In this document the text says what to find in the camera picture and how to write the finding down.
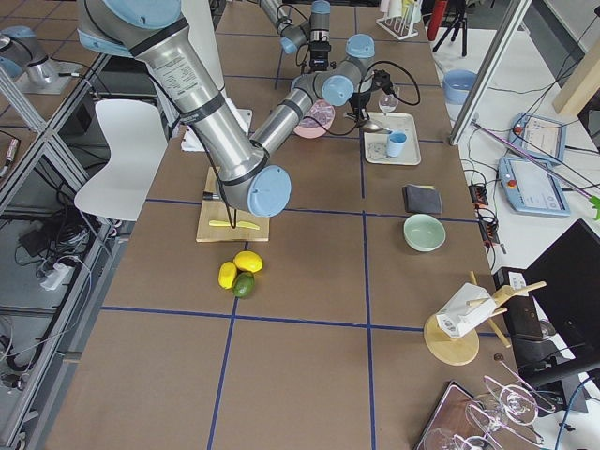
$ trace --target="white tray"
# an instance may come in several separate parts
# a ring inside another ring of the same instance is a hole
[[[405,166],[416,166],[421,162],[421,150],[416,136],[414,118],[410,114],[399,112],[369,112],[368,115],[380,122],[382,125],[394,131],[403,131],[407,140],[402,152],[397,157],[389,157],[385,154],[387,146],[387,133],[363,133],[365,144],[365,158],[374,164],[399,164]]]

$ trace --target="lemon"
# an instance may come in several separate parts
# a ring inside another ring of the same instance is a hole
[[[223,289],[231,289],[237,277],[237,267],[231,261],[224,262],[218,269],[218,285]]]
[[[255,274],[263,268],[263,258],[250,250],[240,251],[233,262],[238,269]]]
[[[254,274],[242,272],[233,283],[233,294],[236,297],[246,297],[254,289]]]

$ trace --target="pink bowl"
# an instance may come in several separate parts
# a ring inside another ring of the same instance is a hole
[[[331,124],[333,124],[334,119],[336,118],[336,110],[333,106],[327,103],[325,100],[317,100],[310,111],[307,114],[307,117],[302,119],[298,126],[293,129],[293,132],[298,136],[307,139],[314,139],[325,134],[325,129],[323,129],[317,122],[312,120],[310,117],[314,117],[317,119],[322,125],[329,129]]]

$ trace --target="bowl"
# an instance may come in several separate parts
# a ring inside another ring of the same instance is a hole
[[[432,251],[446,240],[446,230],[435,217],[415,214],[404,222],[404,239],[418,251]]]
[[[449,70],[443,77],[443,93],[446,102],[462,105],[475,83],[477,74],[470,70]]]
[[[310,117],[317,119],[322,127]],[[306,139],[315,139],[326,133],[326,130],[334,123],[335,118],[335,108],[325,100],[317,100],[308,111],[307,117],[300,121],[293,132]]]

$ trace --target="yellow knife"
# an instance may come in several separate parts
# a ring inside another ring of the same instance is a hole
[[[230,227],[231,228],[230,223],[225,220],[209,220],[208,225],[211,227]],[[261,228],[256,223],[247,222],[245,220],[240,220],[239,222],[237,222],[237,224],[235,226],[239,227],[239,228],[250,228],[251,230],[259,230]]]

